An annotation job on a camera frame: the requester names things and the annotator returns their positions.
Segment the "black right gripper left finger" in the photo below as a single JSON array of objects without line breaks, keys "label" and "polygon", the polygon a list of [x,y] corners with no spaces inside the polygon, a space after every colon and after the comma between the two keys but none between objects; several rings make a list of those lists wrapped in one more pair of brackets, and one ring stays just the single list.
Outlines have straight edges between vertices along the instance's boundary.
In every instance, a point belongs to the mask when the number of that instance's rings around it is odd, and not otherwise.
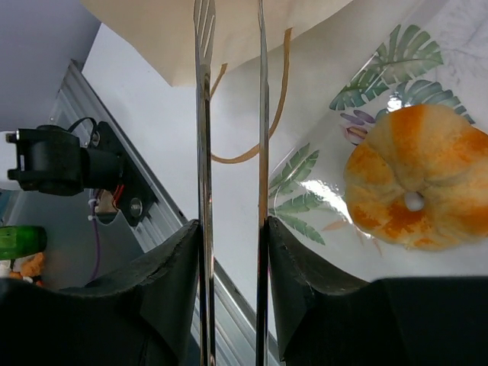
[{"label": "black right gripper left finger", "polygon": [[180,365],[197,288],[200,227],[84,287],[1,281],[3,365]]}]

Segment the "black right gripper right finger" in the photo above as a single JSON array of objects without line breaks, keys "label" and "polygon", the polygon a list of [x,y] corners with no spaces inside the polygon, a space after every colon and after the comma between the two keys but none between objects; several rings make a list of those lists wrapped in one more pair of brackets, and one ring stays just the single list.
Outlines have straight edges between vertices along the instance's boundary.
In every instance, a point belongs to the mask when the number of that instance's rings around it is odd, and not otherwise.
[{"label": "black right gripper right finger", "polygon": [[268,220],[278,350],[288,365],[485,365],[485,277],[366,282]]}]

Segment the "twisted croissant bread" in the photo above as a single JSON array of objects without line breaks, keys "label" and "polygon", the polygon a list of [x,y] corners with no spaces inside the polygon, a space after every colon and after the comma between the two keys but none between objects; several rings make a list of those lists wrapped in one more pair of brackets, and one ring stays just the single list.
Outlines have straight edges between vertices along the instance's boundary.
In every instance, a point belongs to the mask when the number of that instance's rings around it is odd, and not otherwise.
[{"label": "twisted croissant bread", "polygon": [[349,156],[345,203],[362,231],[407,248],[487,238],[487,135],[444,105],[383,116]]}]

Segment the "beige paper bag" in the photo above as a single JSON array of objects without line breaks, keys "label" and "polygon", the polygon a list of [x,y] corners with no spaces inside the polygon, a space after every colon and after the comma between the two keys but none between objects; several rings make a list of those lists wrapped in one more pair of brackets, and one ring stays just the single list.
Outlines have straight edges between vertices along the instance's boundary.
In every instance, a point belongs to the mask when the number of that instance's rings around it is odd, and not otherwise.
[{"label": "beige paper bag", "polygon": [[170,86],[195,83],[195,61],[211,66],[216,88],[224,74],[266,48],[283,47],[283,72],[274,133],[283,113],[291,39],[328,19],[346,1],[93,0],[83,6],[127,41]]}]

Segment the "metal kitchen tongs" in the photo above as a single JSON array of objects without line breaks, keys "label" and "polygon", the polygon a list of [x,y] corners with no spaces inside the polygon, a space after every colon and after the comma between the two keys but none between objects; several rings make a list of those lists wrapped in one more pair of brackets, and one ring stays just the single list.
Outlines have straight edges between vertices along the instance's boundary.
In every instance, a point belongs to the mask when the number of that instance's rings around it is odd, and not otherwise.
[{"label": "metal kitchen tongs", "polygon": [[[216,6],[213,1],[194,3],[194,44],[196,66],[196,124],[199,223],[199,302],[201,364],[216,363],[214,306],[214,236],[212,213],[210,149],[210,71],[213,54]],[[258,3],[260,30],[259,90],[259,191],[258,191],[258,264],[257,313],[255,321],[255,363],[268,364],[268,155],[269,85],[268,48],[264,6]]]}]

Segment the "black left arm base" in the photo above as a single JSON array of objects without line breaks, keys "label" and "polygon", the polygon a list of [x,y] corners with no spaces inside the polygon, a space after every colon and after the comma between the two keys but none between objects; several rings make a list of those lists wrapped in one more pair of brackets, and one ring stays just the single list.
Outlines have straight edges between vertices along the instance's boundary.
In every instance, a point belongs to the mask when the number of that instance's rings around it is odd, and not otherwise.
[{"label": "black left arm base", "polygon": [[48,124],[16,130],[8,142],[16,145],[18,167],[8,177],[22,191],[63,197],[85,189],[108,191],[115,208],[136,226],[156,196],[111,126],[94,118],[90,122],[87,146],[74,134],[80,120],[67,129]]}]

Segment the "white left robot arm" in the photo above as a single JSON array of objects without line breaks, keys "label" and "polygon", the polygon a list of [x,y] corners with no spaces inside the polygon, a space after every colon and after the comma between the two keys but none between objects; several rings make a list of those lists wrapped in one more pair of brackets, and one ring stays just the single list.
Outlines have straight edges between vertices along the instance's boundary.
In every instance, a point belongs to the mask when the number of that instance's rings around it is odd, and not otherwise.
[{"label": "white left robot arm", "polygon": [[13,131],[1,132],[0,145],[0,187],[2,190],[20,191],[21,186],[18,181],[11,180],[8,177],[8,171],[18,167],[17,150],[14,143],[8,142],[10,135],[14,135]]}]

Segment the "green bottle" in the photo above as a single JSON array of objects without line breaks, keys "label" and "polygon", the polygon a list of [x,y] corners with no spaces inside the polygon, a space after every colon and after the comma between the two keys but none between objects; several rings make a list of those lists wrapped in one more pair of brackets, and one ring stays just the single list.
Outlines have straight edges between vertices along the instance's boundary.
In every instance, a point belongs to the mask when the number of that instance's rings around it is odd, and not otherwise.
[{"label": "green bottle", "polygon": [[12,260],[43,252],[47,232],[42,226],[2,226],[0,259]]}]

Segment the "floral leaf print tray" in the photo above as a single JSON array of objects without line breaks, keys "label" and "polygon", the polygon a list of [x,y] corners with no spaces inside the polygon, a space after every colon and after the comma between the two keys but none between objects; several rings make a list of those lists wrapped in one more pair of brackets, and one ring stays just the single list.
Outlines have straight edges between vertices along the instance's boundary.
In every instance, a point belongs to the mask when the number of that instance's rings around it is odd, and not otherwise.
[{"label": "floral leaf print tray", "polygon": [[487,3],[424,1],[272,175],[269,212],[365,281],[487,273]]}]

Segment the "aluminium front rail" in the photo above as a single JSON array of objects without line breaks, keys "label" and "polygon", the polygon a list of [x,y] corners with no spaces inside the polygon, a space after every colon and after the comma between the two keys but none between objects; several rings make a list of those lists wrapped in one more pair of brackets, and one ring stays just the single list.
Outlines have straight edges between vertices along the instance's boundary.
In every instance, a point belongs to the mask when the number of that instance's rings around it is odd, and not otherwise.
[{"label": "aluminium front rail", "polygon": [[[123,162],[119,210],[100,230],[123,224],[142,252],[162,244],[186,222],[125,132],[96,95],[76,62],[66,70],[56,97],[53,122],[71,128],[82,146],[108,150]],[[215,337],[218,365],[255,363],[255,312],[220,263],[214,264]]]}]

